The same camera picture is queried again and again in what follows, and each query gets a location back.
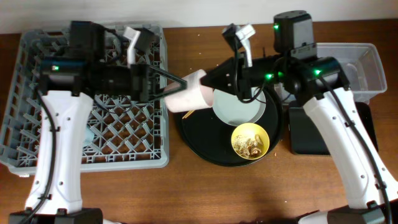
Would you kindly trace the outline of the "blue plastic cup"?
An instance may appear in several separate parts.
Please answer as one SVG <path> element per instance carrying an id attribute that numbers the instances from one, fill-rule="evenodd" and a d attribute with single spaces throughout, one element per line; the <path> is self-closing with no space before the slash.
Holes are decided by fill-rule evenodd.
<path id="1" fill-rule="evenodd" d="M 85 147 L 90 145 L 94 140 L 94 136 L 95 136 L 94 132 L 90 129 L 89 126 L 87 126 L 85 129 L 85 138 L 83 140 L 83 146 Z"/>

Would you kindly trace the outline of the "clear plastic waste bin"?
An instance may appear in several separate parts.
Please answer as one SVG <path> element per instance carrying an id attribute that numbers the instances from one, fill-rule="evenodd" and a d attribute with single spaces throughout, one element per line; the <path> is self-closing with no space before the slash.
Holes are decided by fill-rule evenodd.
<path id="1" fill-rule="evenodd" d="M 337 59 L 356 102 L 369 103 L 372 97 L 387 90 L 382 62 L 373 44 L 318 43 L 317 56 Z"/>

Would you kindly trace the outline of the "round black tray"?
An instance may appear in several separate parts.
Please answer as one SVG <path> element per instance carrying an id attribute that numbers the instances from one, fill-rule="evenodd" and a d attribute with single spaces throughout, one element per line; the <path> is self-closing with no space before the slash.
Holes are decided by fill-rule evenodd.
<path id="1" fill-rule="evenodd" d="M 282 139 L 284 132 L 284 111 L 277 92 L 271 88 L 263 89 L 266 97 L 264 114 L 256 121 L 269 135 L 270 154 Z M 239 157 L 231 145 L 231 135 L 235 129 L 222 122 L 212 109 L 196 110 L 187 118 L 185 113 L 174 113 L 176 128 L 187 146 L 202 159 L 225 167 L 239 167 L 258 161 Z"/>

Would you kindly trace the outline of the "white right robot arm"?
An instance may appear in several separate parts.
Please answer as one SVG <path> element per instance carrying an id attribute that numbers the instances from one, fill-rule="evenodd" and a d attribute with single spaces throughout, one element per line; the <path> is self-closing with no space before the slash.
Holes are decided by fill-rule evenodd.
<path id="1" fill-rule="evenodd" d="M 249 42 L 253 26 L 226 27 L 222 35 L 234 57 L 210 70 L 201 83 L 242 103 L 256 99 L 252 88 L 282 83 L 313 121 L 342 178 L 348 203 L 304 214 L 296 223 L 396 223 L 397 181 L 363 126 L 342 66 L 333 57 L 318 56 L 310 14 L 280 13 L 273 30 L 275 55 L 254 59 Z"/>

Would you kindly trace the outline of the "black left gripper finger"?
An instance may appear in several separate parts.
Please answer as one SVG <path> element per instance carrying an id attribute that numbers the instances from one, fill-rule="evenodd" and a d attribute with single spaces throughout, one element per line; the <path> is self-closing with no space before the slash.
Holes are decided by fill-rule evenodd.
<path id="1" fill-rule="evenodd" d="M 158 73 L 160 76 L 163 76 L 163 77 L 165 77 L 165 78 L 167 78 L 169 80 L 172 80 L 172 81 L 178 83 L 180 85 L 181 89 L 186 89 L 187 88 L 187 81 L 186 80 L 184 80 L 184 79 L 182 79 L 182 78 L 180 78 L 180 77 L 178 77 L 178 76 L 176 76 L 174 74 L 171 74 L 171 73 L 169 73 L 166 70 L 163 70 L 161 68 L 155 67 L 153 65 L 149 65 L 149 67 L 153 71 L 155 71 L 155 73 Z"/>
<path id="2" fill-rule="evenodd" d="M 184 91 L 186 89 L 187 89 L 187 87 L 181 86 L 181 85 L 175 86 L 175 87 L 172 87 L 171 85 L 169 85 L 162 89 L 155 88 L 154 91 L 149 94 L 149 101 L 160 100 L 161 98 L 165 98 L 166 96 L 176 94 L 176 93 L 178 93 L 180 91 Z"/>

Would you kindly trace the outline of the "grey round plate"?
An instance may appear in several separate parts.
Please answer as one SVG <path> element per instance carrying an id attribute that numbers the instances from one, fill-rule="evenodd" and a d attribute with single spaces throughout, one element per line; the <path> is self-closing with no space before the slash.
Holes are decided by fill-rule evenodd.
<path id="1" fill-rule="evenodd" d="M 232 94 L 215 90 L 212 108 L 215 115 L 228 125 L 255 123 L 265 112 L 266 97 L 264 93 L 261 93 L 253 102 L 242 103 Z"/>

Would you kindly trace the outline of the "pink plastic cup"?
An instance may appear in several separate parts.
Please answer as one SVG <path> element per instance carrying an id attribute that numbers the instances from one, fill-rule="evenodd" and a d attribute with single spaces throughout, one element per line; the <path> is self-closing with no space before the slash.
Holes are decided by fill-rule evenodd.
<path id="1" fill-rule="evenodd" d="M 187 82 L 187 88 L 164 98 L 167 109 L 173 113 L 180 113 L 211 108 L 214 103 L 214 90 L 200 83 L 200 79 L 205 75 L 206 72 L 200 69 L 183 77 Z"/>

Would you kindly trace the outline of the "yellow bowl with food scraps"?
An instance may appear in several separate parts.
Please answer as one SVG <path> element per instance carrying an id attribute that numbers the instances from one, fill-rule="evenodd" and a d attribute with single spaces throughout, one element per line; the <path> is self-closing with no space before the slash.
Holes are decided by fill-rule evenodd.
<path id="1" fill-rule="evenodd" d="M 264 128 L 255 123 L 237 126 L 231 135 L 234 152 L 245 160 L 256 160 L 265 156 L 271 149 L 271 140 Z"/>

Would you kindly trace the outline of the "grey plastic dishwasher rack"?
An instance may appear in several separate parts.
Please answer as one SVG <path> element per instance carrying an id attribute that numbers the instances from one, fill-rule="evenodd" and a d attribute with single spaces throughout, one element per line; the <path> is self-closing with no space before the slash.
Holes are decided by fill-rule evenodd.
<path id="1" fill-rule="evenodd" d="M 22 34 L 8 99 L 3 104 L 1 164 L 15 175 L 35 173 L 41 112 L 35 94 L 41 60 L 69 41 L 69 30 Z M 169 161 L 169 118 L 162 100 L 132 103 L 98 95 L 88 118 L 93 142 L 83 147 L 82 172 L 161 168 Z"/>

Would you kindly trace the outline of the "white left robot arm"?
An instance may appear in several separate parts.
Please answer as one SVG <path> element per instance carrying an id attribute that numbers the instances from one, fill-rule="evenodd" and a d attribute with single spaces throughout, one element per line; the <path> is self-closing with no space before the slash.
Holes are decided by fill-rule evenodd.
<path id="1" fill-rule="evenodd" d="M 99 208 L 83 208 L 80 167 L 87 122 L 95 96 L 123 96 L 148 103 L 174 94 L 157 87 L 157 77 L 177 84 L 187 82 L 153 65 L 136 63 L 136 51 L 149 48 L 154 33 L 125 28 L 117 35 L 128 41 L 120 54 L 126 66 L 107 60 L 105 35 L 109 29 L 90 21 L 70 24 L 68 44 L 40 65 L 35 88 L 41 109 L 39 156 L 34 183 L 25 209 L 9 216 L 10 223 L 103 223 Z"/>

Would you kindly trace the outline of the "black rectangular bin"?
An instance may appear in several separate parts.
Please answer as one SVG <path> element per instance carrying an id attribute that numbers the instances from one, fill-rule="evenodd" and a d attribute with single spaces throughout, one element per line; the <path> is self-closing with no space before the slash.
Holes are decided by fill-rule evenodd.
<path id="1" fill-rule="evenodd" d="M 379 148 L 370 107 L 363 102 L 356 102 L 355 105 L 359 117 L 378 152 Z M 292 153 L 329 156 L 330 153 L 320 132 L 305 114 L 304 109 L 296 101 L 291 101 L 288 106 L 290 148 Z"/>

